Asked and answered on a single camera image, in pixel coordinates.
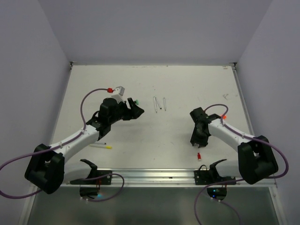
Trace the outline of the green capped white pen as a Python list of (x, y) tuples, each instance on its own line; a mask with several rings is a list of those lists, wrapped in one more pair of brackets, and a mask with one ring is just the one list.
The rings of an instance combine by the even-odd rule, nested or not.
[(158, 113), (158, 109), (159, 109), (159, 108), (158, 108), (158, 106), (157, 106), (157, 104), (156, 104), (155, 97), (156, 97), (156, 96), (153, 97), (154, 110), (155, 110), (155, 113)]

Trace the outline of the black capped white pen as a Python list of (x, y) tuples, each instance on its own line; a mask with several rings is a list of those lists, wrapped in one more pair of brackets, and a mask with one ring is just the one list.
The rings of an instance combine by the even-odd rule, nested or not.
[(167, 105), (166, 105), (166, 98), (164, 97), (163, 98), (163, 105), (164, 105), (164, 111), (167, 110)]

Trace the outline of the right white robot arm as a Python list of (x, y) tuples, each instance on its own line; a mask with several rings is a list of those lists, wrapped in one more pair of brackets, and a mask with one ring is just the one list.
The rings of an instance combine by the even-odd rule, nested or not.
[(242, 178), (252, 185), (278, 172), (277, 161), (265, 136), (244, 135), (234, 127), (226, 125), (222, 116), (208, 115), (201, 107), (192, 110), (190, 116), (195, 124), (190, 139), (192, 145), (204, 148), (208, 145), (209, 137), (213, 136), (237, 153), (236, 160), (224, 158), (210, 164), (206, 170), (196, 171), (195, 175), (204, 184), (219, 184)]

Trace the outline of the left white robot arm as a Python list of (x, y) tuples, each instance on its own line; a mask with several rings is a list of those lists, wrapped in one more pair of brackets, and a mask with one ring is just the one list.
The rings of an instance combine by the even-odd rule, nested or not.
[(136, 120), (144, 110), (128, 98), (117, 102), (114, 98), (103, 100), (90, 120), (82, 129), (53, 146), (38, 145), (25, 171), (25, 179), (47, 194), (54, 193), (63, 183), (83, 180), (92, 184), (97, 180), (98, 167), (82, 159), (78, 164), (66, 166), (66, 162), (85, 147), (99, 141), (111, 131), (112, 124), (119, 120)]

